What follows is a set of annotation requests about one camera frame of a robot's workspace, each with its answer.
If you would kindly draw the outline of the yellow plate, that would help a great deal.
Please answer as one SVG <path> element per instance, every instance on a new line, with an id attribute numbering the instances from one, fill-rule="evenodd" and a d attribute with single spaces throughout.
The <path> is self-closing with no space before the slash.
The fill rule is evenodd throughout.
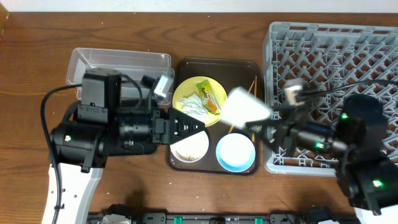
<path id="1" fill-rule="evenodd" d="M 174 92 L 173 99 L 172 99 L 172 106 L 173 108 L 181 111 L 181 106 L 178 103 L 178 100 L 181 98 L 187 98 L 193 93 L 196 93 L 199 96 L 198 88 L 196 84 L 208 80 L 215 95 L 215 98 L 222 109 L 225 101 L 227 100 L 227 95 L 225 89 L 218 83 L 216 80 L 209 78 L 209 77 L 192 77 L 188 78 L 187 80 L 183 81 Z M 211 126 L 217 123 L 220 120 L 220 115 L 211 114 L 208 111 L 208 119 L 203 122 L 206 127 Z"/>

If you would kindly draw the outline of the white bowl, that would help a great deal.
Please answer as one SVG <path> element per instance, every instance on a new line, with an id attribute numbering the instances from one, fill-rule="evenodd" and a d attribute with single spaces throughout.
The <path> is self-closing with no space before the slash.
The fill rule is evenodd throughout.
<path id="1" fill-rule="evenodd" d="M 208 151 L 209 138 L 205 131 L 170 145 L 171 153 L 182 162 L 196 162 Z"/>

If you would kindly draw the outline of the green snack wrapper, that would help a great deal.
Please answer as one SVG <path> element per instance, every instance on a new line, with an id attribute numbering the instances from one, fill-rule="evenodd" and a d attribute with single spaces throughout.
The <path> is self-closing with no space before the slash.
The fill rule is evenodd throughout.
<path id="1" fill-rule="evenodd" d="M 221 108 L 215 98 L 208 80 L 196 84 L 202 105 L 214 115 L 221 114 Z"/>

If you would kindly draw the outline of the blue bowl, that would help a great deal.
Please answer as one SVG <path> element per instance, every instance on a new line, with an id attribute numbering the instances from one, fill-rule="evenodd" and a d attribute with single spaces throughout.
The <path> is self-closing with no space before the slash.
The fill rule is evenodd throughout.
<path id="1" fill-rule="evenodd" d="M 247 136 L 231 133 L 218 141 L 216 158 L 224 169 L 230 172 L 244 172 L 254 164 L 256 149 Z"/>

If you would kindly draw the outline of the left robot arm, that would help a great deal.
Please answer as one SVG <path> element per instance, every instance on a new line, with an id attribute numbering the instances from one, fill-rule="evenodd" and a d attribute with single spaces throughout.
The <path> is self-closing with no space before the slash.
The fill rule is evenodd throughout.
<path id="1" fill-rule="evenodd" d="M 85 223 L 93 194 L 110 156 L 152 154 L 205 130 L 203 122 L 150 96 L 122 100 L 123 83 L 132 78 L 117 70 L 87 69 L 60 124 L 44 128 L 49 148 L 49 191 L 44 223 Z"/>

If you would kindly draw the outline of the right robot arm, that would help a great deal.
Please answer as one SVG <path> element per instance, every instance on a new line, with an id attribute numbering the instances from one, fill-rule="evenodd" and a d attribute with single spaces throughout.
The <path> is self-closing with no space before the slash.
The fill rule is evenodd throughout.
<path id="1" fill-rule="evenodd" d="M 285 119 L 250 121 L 244 127 L 273 151 L 283 146 L 292 155 L 302 147 L 334 157 L 338 185 L 359 222 L 397 221 L 397 165 L 382 152 L 388 123 L 377 99 L 349 96 L 334 128 L 310 121 L 306 108 L 289 111 Z"/>

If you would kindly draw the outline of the white cup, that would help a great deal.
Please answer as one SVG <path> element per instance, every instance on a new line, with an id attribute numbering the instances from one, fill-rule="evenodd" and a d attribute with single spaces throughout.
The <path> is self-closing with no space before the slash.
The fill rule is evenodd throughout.
<path id="1" fill-rule="evenodd" d="M 244 129 L 246 123 L 270 118 L 272 114 L 271 107 L 239 86 L 230 91 L 221 109 L 220 121 Z"/>

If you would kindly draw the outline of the white tissue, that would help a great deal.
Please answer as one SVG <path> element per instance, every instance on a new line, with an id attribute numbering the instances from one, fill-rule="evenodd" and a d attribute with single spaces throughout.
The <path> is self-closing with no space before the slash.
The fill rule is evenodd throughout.
<path id="1" fill-rule="evenodd" d="M 208 110 L 203 106 L 200 97 L 193 93 L 187 98 L 178 100 L 181 111 L 192 118 L 205 122 L 208 119 Z"/>

